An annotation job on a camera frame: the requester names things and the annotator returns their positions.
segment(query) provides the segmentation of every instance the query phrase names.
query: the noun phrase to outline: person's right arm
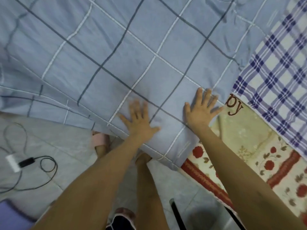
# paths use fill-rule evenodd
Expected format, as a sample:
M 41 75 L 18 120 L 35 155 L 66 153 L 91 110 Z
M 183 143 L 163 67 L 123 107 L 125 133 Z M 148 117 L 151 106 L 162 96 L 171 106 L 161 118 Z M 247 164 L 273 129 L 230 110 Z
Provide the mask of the person's right arm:
M 219 175 L 241 221 L 252 229 L 306 230 L 279 197 L 246 163 L 230 150 L 209 128 L 209 122 L 222 108 L 212 112 L 217 97 L 209 104 L 211 91 L 204 96 L 202 89 L 196 93 L 196 104 L 191 110 L 185 104 L 189 127 L 199 137 Z

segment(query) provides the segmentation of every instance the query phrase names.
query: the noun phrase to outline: floral tablecloth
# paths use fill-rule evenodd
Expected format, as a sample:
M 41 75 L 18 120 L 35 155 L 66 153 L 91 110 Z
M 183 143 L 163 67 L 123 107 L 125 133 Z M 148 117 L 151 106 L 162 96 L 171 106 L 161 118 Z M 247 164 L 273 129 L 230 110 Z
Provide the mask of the floral tablecloth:
M 212 130 L 307 225 L 307 162 L 233 94 Z M 180 173 L 233 210 L 231 200 L 201 143 L 190 153 Z

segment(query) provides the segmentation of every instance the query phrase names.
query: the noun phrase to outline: person's left hand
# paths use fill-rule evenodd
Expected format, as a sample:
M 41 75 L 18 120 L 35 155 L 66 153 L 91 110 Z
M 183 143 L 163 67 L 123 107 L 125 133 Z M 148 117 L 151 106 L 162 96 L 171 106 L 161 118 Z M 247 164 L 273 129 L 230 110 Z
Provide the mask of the person's left hand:
M 147 102 L 143 104 L 143 114 L 139 100 L 130 103 L 129 110 L 132 122 L 127 120 L 122 114 L 119 114 L 119 117 L 128 128 L 130 136 L 144 143 L 150 140 L 153 135 L 160 130 L 160 127 L 150 127 L 149 125 Z

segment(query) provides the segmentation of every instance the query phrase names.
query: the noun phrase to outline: purple fabric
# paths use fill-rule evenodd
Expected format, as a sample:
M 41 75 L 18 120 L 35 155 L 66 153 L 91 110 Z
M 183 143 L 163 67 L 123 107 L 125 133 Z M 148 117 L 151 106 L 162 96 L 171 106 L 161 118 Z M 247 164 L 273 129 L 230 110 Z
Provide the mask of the purple fabric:
M 307 0 L 291 0 L 252 55 L 233 93 L 307 158 Z
M 28 230 L 34 223 L 34 219 L 20 212 L 9 200 L 0 202 L 1 230 Z

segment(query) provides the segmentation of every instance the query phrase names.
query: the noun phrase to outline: red stripe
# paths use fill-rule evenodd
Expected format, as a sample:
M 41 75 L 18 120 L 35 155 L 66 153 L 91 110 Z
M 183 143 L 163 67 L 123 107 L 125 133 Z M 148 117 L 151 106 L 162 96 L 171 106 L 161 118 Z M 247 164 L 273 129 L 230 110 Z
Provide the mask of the red stripe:
M 212 192 L 217 198 L 233 209 L 232 202 L 228 194 L 198 169 L 189 159 L 183 163 L 181 168 L 205 189 Z
M 293 150 L 291 152 L 289 158 L 281 164 L 276 174 L 267 180 L 267 184 L 269 184 L 271 189 L 280 183 L 280 181 L 289 173 L 294 164 L 297 163 L 300 158 L 301 156 L 296 151 Z

